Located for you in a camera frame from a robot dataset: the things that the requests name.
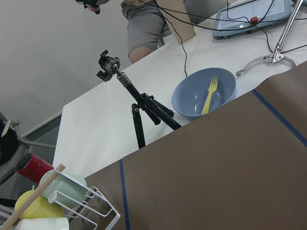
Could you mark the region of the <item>blue teach pendant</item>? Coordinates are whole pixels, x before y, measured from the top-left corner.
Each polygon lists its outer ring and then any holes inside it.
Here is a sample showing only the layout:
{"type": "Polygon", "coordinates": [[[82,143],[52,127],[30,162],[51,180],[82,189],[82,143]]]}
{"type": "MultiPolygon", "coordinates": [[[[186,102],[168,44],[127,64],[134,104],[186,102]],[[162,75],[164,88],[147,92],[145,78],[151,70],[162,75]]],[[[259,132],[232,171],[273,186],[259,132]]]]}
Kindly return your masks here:
{"type": "Polygon", "coordinates": [[[213,38],[225,39],[282,23],[290,17],[291,11],[289,0],[247,0],[228,6],[216,15],[213,38]]]}

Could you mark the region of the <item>blue plastic bowl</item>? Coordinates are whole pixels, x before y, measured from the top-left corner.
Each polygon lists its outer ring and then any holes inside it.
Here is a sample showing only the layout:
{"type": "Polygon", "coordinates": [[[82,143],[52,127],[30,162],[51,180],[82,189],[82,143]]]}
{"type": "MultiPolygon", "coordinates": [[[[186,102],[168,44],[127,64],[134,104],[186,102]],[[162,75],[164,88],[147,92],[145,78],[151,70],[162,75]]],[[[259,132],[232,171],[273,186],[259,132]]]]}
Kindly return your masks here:
{"type": "Polygon", "coordinates": [[[173,108],[188,121],[202,116],[213,77],[217,78],[217,90],[213,92],[209,112],[236,98],[236,78],[223,68],[207,68],[192,73],[181,81],[172,95],[173,108]]]}

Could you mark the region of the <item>red cylinder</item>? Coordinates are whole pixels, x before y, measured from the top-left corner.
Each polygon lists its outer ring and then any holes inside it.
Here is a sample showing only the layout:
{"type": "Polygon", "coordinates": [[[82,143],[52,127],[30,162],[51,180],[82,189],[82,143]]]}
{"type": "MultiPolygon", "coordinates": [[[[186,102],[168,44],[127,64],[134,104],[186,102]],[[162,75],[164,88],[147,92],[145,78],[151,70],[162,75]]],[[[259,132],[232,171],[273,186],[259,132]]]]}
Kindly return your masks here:
{"type": "Polygon", "coordinates": [[[38,184],[45,173],[54,167],[33,153],[25,154],[15,165],[15,172],[38,184]]]}

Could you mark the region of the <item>metal pole clamp stand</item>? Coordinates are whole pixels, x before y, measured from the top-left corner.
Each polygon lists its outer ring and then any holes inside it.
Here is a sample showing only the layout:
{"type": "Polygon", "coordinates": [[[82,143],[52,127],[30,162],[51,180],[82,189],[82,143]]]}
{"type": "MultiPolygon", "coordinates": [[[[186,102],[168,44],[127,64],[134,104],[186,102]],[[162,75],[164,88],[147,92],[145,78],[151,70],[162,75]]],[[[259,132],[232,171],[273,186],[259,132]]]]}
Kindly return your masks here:
{"type": "Polygon", "coordinates": [[[266,56],[261,56],[261,57],[258,57],[252,61],[250,61],[249,63],[247,63],[243,69],[239,70],[236,72],[236,76],[241,76],[242,73],[246,72],[253,64],[255,64],[256,62],[259,62],[259,61],[266,61],[267,63],[273,63],[273,64],[276,64],[280,61],[285,61],[285,62],[288,62],[290,65],[291,65],[291,68],[294,68],[296,67],[296,63],[291,59],[291,58],[288,58],[286,56],[284,56],[282,54],[282,48],[284,46],[284,42],[286,40],[286,37],[295,21],[295,18],[299,12],[299,9],[300,7],[302,6],[303,4],[303,0],[297,0],[296,1],[296,4],[294,6],[294,9],[286,23],[286,26],[275,46],[275,49],[273,51],[272,54],[269,54],[269,55],[266,55],[266,56]]]}

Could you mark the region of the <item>yellow plastic fork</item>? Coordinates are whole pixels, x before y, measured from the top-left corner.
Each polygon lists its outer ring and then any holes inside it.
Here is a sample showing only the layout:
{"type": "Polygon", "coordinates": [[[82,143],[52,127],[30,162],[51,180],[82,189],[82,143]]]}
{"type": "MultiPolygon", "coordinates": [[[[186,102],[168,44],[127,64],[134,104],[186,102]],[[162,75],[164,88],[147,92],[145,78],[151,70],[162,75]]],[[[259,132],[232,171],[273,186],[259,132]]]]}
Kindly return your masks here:
{"type": "Polygon", "coordinates": [[[218,88],[218,78],[213,77],[211,82],[210,82],[209,88],[208,88],[208,96],[207,96],[206,101],[204,103],[201,114],[206,114],[206,113],[209,112],[212,95],[217,90],[217,88],[218,88]]]}

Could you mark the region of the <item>white cup rack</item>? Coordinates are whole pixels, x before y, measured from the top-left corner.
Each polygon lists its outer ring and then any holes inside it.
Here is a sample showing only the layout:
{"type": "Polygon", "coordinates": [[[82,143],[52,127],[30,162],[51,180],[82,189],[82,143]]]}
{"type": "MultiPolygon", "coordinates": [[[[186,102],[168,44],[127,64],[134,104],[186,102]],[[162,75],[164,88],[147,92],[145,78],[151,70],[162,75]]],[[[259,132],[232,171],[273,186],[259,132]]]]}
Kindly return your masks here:
{"type": "Polygon", "coordinates": [[[46,172],[39,186],[22,195],[15,212],[2,225],[9,229],[19,218],[40,220],[39,229],[55,230],[60,219],[80,219],[92,230],[110,230],[119,212],[95,186],[88,187],[79,176],[65,173],[64,165],[46,172]]]}

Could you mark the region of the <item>seated person black shirt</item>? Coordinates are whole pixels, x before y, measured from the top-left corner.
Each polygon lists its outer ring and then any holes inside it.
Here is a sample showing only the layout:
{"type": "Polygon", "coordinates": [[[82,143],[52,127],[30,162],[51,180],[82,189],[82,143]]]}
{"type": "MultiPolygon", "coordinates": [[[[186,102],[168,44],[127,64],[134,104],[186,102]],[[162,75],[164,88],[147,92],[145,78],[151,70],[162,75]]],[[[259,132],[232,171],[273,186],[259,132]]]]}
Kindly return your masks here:
{"type": "MultiPolygon", "coordinates": [[[[226,7],[225,0],[183,0],[182,3],[194,24],[200,24],[226,7]]],[[[121,8],[128,20],[128,57],[131,63],[136,63],[158,49],[166,21],[154,0],[124,0],[121,8]]]]}

